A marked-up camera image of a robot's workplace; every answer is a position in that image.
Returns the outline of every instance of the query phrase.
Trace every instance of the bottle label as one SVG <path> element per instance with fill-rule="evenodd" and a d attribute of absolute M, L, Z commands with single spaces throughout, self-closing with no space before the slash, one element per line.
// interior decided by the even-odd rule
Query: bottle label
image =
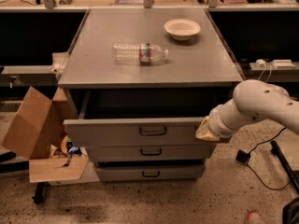
<path fill-rule="evenodd" d="M 142 43 L 139 48 L 140 65 L 150 65 L 150 43 Z"/>

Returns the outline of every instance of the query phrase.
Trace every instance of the foot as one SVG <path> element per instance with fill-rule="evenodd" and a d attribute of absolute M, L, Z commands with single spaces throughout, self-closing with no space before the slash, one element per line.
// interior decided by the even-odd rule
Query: foot
<path fill-rule="evenodd" d="M 257 212 L 251 211 L 246 217 L 245 224 L 264 224 L 264 222 Z"/>

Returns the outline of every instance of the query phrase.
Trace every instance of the drawer handle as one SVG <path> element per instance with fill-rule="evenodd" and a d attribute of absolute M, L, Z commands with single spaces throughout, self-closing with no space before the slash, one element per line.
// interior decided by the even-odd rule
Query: drawer handle
<path fill-rule="evenodd" d="M 159 156 L 162 153 L 162 150 L 159 148 L 157 151 L 144 151 L 143 148 L 140 149 L 140 153 L 143 156 Z"/>
<path fill-rule="evenodd" d="M 159 136 L 159 135 L 166 135 L 167 134 L 167 128 L 164 127 L 162 131 L 156 132 L 156 131 L 143 131 L 142 128 L 139 128 L 139 133 L 142 136 Z"/>
<path fill-rule="evenodd" d="M 158 177 L 160 175 L 160 171 L 157 172 L 142 172 L 143 177 Z"/>

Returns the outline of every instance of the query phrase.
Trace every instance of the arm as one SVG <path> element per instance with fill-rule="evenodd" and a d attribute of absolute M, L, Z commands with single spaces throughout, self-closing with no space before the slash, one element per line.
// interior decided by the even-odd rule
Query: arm
<path fill-rule="evenodd" d="M 211 110 L 196 131 L 196 138 L 218 141 L 248 124 L 271 119 L 299 134 L 299 103 L 281 87 L 259 80 L 243 81 L 233 99 Z"/>

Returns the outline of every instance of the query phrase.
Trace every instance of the open cardboard box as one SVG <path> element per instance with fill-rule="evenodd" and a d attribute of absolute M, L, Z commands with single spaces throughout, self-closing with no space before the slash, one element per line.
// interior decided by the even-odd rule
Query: open cardboard box
<path fill-rule="evenodd" d="M 29 160 L 31 183 L 51 185 L 99 181 L 88 157 L 50 159 L 50 146 L 60 147 L 64 119 L 72 119 L 64 91 L 57 89 L 53 100 L 30 87 L 11 122 L 2 146 Z"/>

